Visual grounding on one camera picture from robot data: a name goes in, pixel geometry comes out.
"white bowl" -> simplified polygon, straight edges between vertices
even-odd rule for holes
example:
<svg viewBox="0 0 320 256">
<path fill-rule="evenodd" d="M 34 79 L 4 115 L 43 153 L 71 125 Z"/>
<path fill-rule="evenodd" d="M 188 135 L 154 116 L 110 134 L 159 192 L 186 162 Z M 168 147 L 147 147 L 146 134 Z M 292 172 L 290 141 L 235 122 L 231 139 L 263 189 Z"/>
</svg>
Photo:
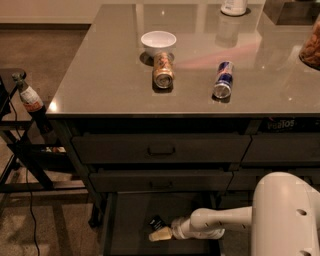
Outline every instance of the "white bowl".
<svg viewBox="0 0 320 256">
<path fill-rule="evenodd" d="M 165 31 L 151 31 L 141 37 L 146 53 L 152 58 L 159 52 L 171 53 L 177 38 Z"/>
</svg>

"bottle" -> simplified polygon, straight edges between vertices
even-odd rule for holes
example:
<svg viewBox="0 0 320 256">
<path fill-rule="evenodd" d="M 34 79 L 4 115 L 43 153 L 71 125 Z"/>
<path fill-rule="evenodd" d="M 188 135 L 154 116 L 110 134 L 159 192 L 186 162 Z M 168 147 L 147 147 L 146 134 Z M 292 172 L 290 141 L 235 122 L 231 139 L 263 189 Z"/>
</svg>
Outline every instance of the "bottle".
<svg viewBox="0 0 320 256">
<path fill-rule="evenodd" d="M 51 132 L 53 128 L 46 117 L 47 109 L 39 95 L 25 82 L 20 73 L 12 74 L 12 78 L 18 88 L 19 96 L 25 109 L 36 122 L 40 133 L 46 134 Z"/>
<path fill-rule="evenodd" d="M 246 13 L 248 0 L 225 0 L 221 12 L 229 16 L 241 16 Z"/>
</svg>

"can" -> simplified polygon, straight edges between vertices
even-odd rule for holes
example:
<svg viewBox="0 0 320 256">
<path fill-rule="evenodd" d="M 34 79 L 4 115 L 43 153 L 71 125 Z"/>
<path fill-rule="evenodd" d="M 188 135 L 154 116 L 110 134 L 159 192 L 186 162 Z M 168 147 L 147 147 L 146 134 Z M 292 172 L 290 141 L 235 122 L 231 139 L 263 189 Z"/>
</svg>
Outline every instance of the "can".
<svg viewBox="0 0 320 256">
<path fill-rule="evenodd" d="M 160 89 L 168 89 L 173 85 L 172 59 L 173 57 L 166 52 L 154 56 L 153 81 Z"/>
<path fill-rule="evenodd" d="M 213 95 L 218 99 L 224 99 L 231 95 L 233 82 L 232 71 L 232 62 L 224 61 L 220 63 L 217 71 L 216 82 L 213 87 Z"/>
</svg>

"drawer front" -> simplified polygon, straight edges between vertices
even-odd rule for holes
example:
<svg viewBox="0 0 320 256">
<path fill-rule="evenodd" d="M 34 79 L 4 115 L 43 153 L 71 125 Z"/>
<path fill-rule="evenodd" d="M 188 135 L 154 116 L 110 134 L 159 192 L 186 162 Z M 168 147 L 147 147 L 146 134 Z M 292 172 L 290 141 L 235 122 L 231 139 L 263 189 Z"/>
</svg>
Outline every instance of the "drawer front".
<svg viewBox="0 0 320 256">
<path fill-rule="evenodd" d="M 234 176 L 228 190 L 247 191 L 255 190 L 258 182 L 270 171 L 264 169 L 240 169 L 234 172 Z"/>
<path fill-rule="evenodd" d="M 236 134 L 110 134 L 74 137 L 83 163 L 240 162 L 249 136 Z"/>
<path fill-rule="evenodd" d="M 225 191 L 231 177 L 221 170 L 108 170 L 89 175 L 97 192 Z"/>
<path fill-rule="evenodd" d="M 252 136 L 243 165 L 320 164 L 320 134 L 290 133 Z"/>
<path fill-rule="evenodd" d="M 320 172 L 319 168 L 296 168 L 289 170 L 289 172 L 300 179 L 304 180 L 308 184 L 312 185 L 316 189 L 319 189 L 320 185 Z"/>
</svg>

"drawer handle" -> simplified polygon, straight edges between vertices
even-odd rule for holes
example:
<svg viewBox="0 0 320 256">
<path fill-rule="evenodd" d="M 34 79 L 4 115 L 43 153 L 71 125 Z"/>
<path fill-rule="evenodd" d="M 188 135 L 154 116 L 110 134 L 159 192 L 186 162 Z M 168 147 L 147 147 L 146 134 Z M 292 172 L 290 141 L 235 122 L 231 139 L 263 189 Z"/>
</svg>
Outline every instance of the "drawer handle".
<svg viewBox="0 0 320 256">
<path fill-rule="evenodd" d="M 174 146 L 153 146 L 148 147 L 149 156 L 170 156 L 176 152 Z"/>
<path fill-rule="evenodd" d="M 150 181 L 150 187 L 152 189 L 168 189 L 168 188 L 172 188 L 173 187 L 173 184 L 171 181 L 169 181 L 167 184 L 153 184 L 152 181 Z"/>
</svg>

